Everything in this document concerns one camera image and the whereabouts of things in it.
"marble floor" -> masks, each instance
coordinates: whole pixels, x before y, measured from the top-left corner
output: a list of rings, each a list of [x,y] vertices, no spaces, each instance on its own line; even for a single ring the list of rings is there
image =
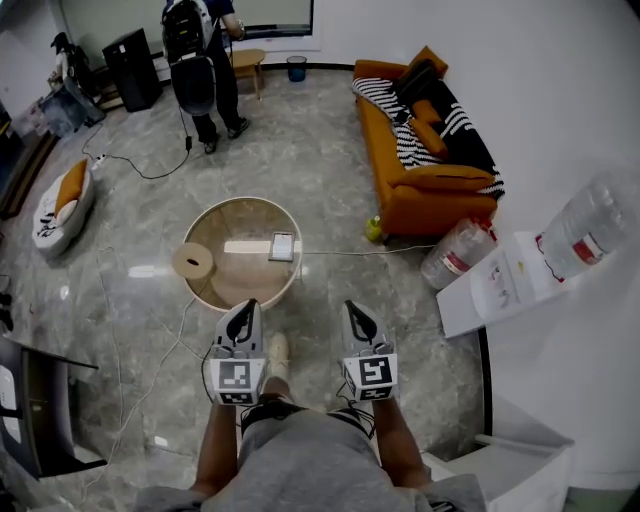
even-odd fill
[[[54,178],[82,157],[95,128],[83,128],[55,147],[21,215],[2,226],[0,273],[12,278],[16,324],[8,336],[100,367],[74,375],[74,396],[81,441],[102,456],[108,457],[121,421],[113,340],[122,361],[126,419],[148,392],[191,300],[170,271],[170,260],[205,209],[234,196],[265,197],[295,217],[306,251],[377,249],[363,236],[377,200],[351,74],[310,70],[299,84],[288,82],[286,71],[270,71],[265,78],[262,102],[251,94],[250,83],[240,84],[240,112],[252,126],[237,141],[222,138],[215,154],[205,155],[195,143],[184,167],[156,181],[142,180],[126,162],[107,160],[96,171],[97,199],[86,227],[60,258],[47,262],[35,250],[32,212]],[[217,113],[214,119],[221,126]],[[195,134],[190,119],[187,127]],[[184,134],[171,88],[150,110],[109,113],[87,150],[129,157],[149,176],[172,169],[184,158]],[[400,402],[420,448],[454,457],[469,449],[483,425],[478,343],[475,335],[444,339],[434,294],[420,278],[423,256],[420,250],[307,255],[300,278],[265,313],[265,329],[267,336],[282,331],[290,340],[297,400],[328,409],[339,403],[339,308],[353,299],[377,311],[397,343]],[[139,266],[156,270],[134,277],[131,269]],[[218,318],[194,303],[186,314],[184,342],[204,355]],[[131,414],[110,467],[83,505],[82,490],[100,470],[36,485],[6,454],[0,468],[6,484],[29,489],[38,504],[61,497],[81,510],[125,512],[142,487],[192,483],[209,410],[200,361],[178,346],[153,392]],[[167,446],[159,447],[156,437]]]

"striped blanket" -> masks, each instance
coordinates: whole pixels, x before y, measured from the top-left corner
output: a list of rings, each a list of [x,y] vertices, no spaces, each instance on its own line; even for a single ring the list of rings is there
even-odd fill
[[[429,153],[424,144],[420,142],[411,124],[409,124],[409,121],[413,119],[411,110],[398,101],[398,96],[394,92],[392,85],[391,81],[383,80],[382,78],[357,78],[353,82],[352,89],[355,94],[373,103],[391,119],[392,130],[397,140],[398,159],[406,170],[444,163],[440,158]],[[471,165],[492,174],[495,177],[494,183],[487,188],[479,190],[478,193],[500,199],[504,195],[504,182],[493,159],[484,147],[479,135],[477,135],[476,129],[471,124],[462,105],[451,95],[444,82],[438,80],[436,85],[446,90],[443,92],[443,98],[441,98],[442,101],[440,102],[443,106],[442,109],[438,108],[440,106],[438,102],[432,101],[434,108],[437,111],[440,110],[438,113],[444,119],[444,122],[439,123],[439,126],[434,125],[433,128],[449,148],[451,161],[448,163]],[[476,149],[478,153],[477,161],[455,161],[455,149],[460,146],[460,142],[463,142],[464,150],[459,153],[464,154],[466,159],[468,158],[468,153],[473,153],[473,151],[467,151],[467,149]]]

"smartphone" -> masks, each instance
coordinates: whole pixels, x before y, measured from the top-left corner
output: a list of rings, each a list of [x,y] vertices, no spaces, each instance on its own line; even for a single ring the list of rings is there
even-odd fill
[[[270,261],[293,261],[293,233],[276,232],[271,240]]]

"black and white striped cushion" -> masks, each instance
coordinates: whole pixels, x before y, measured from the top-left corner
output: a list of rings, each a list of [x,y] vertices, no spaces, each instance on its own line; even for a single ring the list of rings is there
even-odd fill
[[[353,90],[359,96],[373,103],[392,121],[400,113],[406,114],[406,122],[396,127],[398,159],[405,169],[411,170],[425,165],[441,164],[442,160],[427,151],[418,139],[409,120],[411,111],[398,102],[398,96],[391,89],[393,84],[381,78],[357,78]]]
[[[430,154],[416,136],[413,128],[409,124],[409,120],[413,118],[411,110],[398,101],[392,85],[391,81],[383,80],[382,78],[357,78],[354,80],[352,88],[357,95],[362,96],[382,110],[391,121],[396,119],[396,116],[399,114],[401,114],[402,117],[406,117],[406,122],[397,126],[395,129],[398,159],[402,162],[405,169],[411,170],[426,165],[443,163],[441,159]],[[463,140],[467,139],[467,137],[461,137],[463,133],[473,134],[474,137],[471,137],[472,142],[476,143],[477,140],[479,140],[481,144],[482,140],[477,135],[476,129],[462,108],[462,105],[451,95],[448,88],[444,85],[444,82],[438,80],[437,86],[440,87],[436,87],[436,89],[442,89],[442,95],[440,97],[442,108],[437,108],[435,104],[434,107],[436,107],[436,110],[438,110],[444,122],[440,123],[439,127],[434,126],[434,129],[439,132],[440,137],[449,148],[450,154],[452,154],[451,149],[456,147],[456,141],[462,140],[462,145],[470,144],[469,141]],[[478,193],[500,199],[504,196],[504,182],[486,148],[484,148],[484,151],[486,155],[482,155],[485,157],[482,159],[482,165],[474,165],[472,162],[455,162],[453,158],[452,163],[471,165],[492,174],[495,177],[494,183],[487,188],[479,190]]]

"wooden stool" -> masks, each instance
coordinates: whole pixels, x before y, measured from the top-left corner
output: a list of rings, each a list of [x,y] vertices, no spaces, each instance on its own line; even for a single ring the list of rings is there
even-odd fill
[[[239,50],[233,52],[233,72],[237,78],[253,77],[253,85],[256,88],[256,98],[260,101],[262,101],[260,96],[261,84],[264,87],[262,66],[260,63],[266,56],[267,54],[264,50]]]

